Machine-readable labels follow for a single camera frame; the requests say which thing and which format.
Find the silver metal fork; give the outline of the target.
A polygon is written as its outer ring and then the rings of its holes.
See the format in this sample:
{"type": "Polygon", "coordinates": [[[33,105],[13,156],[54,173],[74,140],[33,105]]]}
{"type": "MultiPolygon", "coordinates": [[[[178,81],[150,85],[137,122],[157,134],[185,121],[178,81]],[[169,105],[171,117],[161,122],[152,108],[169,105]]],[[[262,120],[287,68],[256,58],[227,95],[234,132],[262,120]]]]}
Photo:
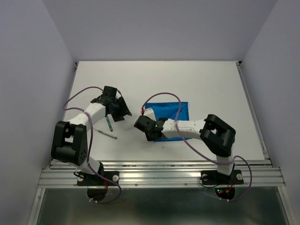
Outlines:
{"type": "Polygon", "coordinates": [[[101,130],[98,130],[98,129],[96,129],[96,131],[98,131],[99,133],[101,133],[101,134],[104,134],[104,135],[106,135],[106,136],[108,136],[108,137],[111,137],[111,138],[117,139],[117,137],[116,137],[116,136],[114,136],[114,135],[112,135],[112,134],[106,133],[106,132],[104,132],[104,131],[101,131],[101,130]]]}

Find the blue cloth napkin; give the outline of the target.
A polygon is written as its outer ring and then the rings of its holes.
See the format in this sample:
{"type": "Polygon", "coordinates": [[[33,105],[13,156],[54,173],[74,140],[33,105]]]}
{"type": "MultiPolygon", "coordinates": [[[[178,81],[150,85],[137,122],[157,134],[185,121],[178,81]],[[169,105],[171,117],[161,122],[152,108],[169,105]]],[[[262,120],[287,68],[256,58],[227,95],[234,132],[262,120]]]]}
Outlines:
{"type": "Polygon", "coordinates": [[[154,110],[156,120],[167,118],[163,126],[162,133],[166,139],[155,140],[154,142],[181,141],[182,138],[176,131],[175,119],[189,121],[188,102],[164,102],[164,103],[147,103],[145,108],[154,110]]]}

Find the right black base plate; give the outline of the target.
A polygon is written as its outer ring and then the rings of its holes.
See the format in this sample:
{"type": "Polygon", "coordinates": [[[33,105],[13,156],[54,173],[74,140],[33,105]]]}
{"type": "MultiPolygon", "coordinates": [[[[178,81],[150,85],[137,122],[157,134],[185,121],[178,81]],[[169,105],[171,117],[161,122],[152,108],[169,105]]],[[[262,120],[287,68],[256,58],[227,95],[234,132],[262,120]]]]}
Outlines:
{"type": "Polygon", "coordinates": [[[200,180],[205,186],[209,185],[242,185],[244,184],[241,170],[233,170],[230,175],[224,175],[217,170],[203,170],[200,180]]]}

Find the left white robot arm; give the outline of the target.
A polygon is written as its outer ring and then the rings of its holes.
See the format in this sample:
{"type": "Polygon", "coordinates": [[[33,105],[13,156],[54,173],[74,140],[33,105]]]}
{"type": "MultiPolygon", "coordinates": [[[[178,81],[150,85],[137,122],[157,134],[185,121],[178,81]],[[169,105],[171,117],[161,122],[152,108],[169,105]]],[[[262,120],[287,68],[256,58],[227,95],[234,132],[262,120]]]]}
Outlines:
{"type": "Polygon", "coordinates": [[[125,116],[131,116],[121,92],[111,86],[105,86],[102,94],[91,100],[86,109],[78,107],[63,110],[79,110],[80,113],[68,121],[59,121],[55,125],[51,148],[51,157],[63,163],[68,163],[88,174],[88,179],[95,185],[104,181],[103,164],[90,156],[92,141],[88,142],[88,132],[93,139],[93,125],[107,115],[111,115],[113,121],[123,121],[125,116]]]}

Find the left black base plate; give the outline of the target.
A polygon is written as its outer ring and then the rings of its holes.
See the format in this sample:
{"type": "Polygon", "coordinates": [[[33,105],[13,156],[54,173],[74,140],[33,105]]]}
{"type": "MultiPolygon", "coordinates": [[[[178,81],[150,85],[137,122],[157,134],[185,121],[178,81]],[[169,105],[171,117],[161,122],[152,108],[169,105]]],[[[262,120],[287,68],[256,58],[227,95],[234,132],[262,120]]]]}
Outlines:
{"type": "MultiPolygon", "coordinates": [[[[113,180],[113,176],[119,177],[118,171],[104,171],[104,177],[109,180],[113,180]]],[[[107,182],[106,180],[98,177],[97,175],[86,174],[83,172],[74,172],[77,177],[77,186],[88,187],[88,186],[114,186],[114,184],[107,182]]]]}

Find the green handled knife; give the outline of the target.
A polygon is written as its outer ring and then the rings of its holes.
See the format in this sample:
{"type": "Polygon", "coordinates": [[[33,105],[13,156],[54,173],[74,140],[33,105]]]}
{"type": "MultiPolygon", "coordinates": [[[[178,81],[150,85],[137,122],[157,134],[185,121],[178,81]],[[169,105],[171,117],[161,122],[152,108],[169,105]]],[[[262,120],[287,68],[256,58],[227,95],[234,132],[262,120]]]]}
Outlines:
{"type": "Polygon", "coordinates": [[[107,122],[107,124],[108,124],[108,127],[109,127],[110,131],[113,132],[113,127],[112,127],[112,125],[111,125],[111,122],[110,122],[109,117],[106,116],[105,118],[106,118],[106,122],[107,122]]]}

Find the aluminium rail frame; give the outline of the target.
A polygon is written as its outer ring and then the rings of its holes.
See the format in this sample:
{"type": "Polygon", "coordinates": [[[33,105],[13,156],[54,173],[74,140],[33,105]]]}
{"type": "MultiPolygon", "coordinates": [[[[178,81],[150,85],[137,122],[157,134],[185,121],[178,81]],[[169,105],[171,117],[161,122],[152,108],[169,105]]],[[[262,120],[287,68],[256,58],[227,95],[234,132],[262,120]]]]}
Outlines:
{"type": "Polygon", "coordinates": [[[120,172],[122,194],[116,203],[95,205],[85,188],[75,182],[73,168],[52,161],[41,172],[30,213],[30,225],[293,225],[281,169],[274,167],[237,61],[189,61],[188,70],[203,66],[232,79],[251,116],[250,124],[259,140],[262,160],[238,161],[247,196],[234,203],[217,199],[199,181],[204,170],[215,168],[204,160],[105,161],[109,171],[120,172]]]}

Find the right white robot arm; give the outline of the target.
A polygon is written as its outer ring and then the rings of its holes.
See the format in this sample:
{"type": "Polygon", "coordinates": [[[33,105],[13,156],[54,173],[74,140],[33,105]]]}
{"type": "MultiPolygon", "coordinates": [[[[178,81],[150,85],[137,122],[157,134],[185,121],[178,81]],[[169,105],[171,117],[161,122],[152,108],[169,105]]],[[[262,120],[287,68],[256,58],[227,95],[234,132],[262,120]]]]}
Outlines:
{"type": "Polygon", "coordinates": [[[226,183],[233,177],[233,144],[236,130],[214,114],[203,120],[172,120],[160,118],[152,120],[141,115],[134,127],[144,132],[147,141],[158,139],[188,138],[201,140],[216,155],[216,179],[226,183]]]}

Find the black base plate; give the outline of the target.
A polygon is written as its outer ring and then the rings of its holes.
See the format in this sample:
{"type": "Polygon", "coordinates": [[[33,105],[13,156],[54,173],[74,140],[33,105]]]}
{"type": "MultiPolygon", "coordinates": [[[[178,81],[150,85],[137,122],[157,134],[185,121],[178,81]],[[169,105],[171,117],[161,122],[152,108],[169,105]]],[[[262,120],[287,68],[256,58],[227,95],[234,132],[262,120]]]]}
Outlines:
{"type": "MultiPolygon", "coordinates": [[[[119,177],[118,171],[104,171],[104,177],[109,180],[113,180],[113,176],[119,177]]],[[[107,182],[106,180],[98,177],[97,175],[86,174],[83,172],[74,172],[77,177],[77,186],[88,187],[88,186],[114,186],[114,184],[107,182]]]]}
{"type": "Polygon", "coordinates": [[[241,170],[233,170],[230,175],[224,175],[217,170],[203,170],[200,180],[205,186],[209,185],[242,185],[244,184],[241,170]]]}

